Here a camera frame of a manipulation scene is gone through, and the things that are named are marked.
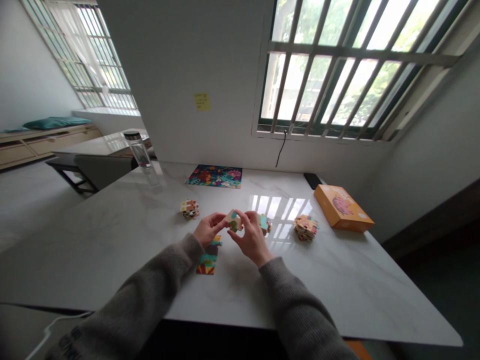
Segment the glass water bottle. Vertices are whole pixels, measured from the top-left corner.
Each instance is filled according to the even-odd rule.
[[[138,166],[141,168],[141,171],[145,174],[150,186],[158,185],[159,179],[157,173],[152,165],[140,133],[138,131],[125,131],[123,136],[125,136],[131,152],[133,153]]]

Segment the hand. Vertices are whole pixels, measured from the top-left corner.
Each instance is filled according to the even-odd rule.
[[[243,213],[238,210],[235,210],[235,212],[240,216],[240,219],[243,222],[245,235],[240,237],[232,230],[228,230],[228,234],[240,247],[241,252],[260,268],[273,259],[274,256],[265,243],[264,234],[262,233],[257,218],[257,212],[247,211]]]
[[[221,212],[214,212],[205,216],[193,232],[193,236],[206,248],[214,240],[215,235],[227,226],[226,215]]]

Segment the gray sweater sleeve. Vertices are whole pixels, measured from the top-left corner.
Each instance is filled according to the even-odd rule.
[[[335,328],[325,306],[276,257],[260,269],[275,326],[291,359],[358,360]]]
[[[46,358],[134,358],[169,310],[182,277],[203,253],[192,234],[166,247],[130,276],[102,309],[63,336]]]

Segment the smartphone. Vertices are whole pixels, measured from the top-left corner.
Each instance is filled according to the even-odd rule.
[[[319,177],[315,174],[306,172],[303,174],[303,176],[305,177],[308,185],[310,185],[312,190],[315,190],[317,188],[317,185],[322,183]]]

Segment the marble tabletop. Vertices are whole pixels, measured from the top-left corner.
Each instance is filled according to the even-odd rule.
[[[276,256],[315,294],[344,337],[461,346],[462,339],[369,232],[332,229],[300,173],[243,170],[241,189],[186,185],[195,165],[156,164],[160,185],[137,168],[44,229],[0,254],[0,303],[97,310],[137,269],[193,232],[180,202],[200,216],[232,208],[272,219]],[[319,222],[312,243],[297,240],[296,215]],[[213,276],[191,274],[167,319],[273,329],[267,289],[255,265],[219,233]]]
[[[129,147],[129,143],[124,137],[124,132],[126,131],[138,131],[143,140],[149,138],[145,129],[130,128],[124,131],[114,132],[110,135],[96,137],[72,146],[63,147],[53,151],[53,153],[57,156],[61,156],[62,154],[109,156]]]

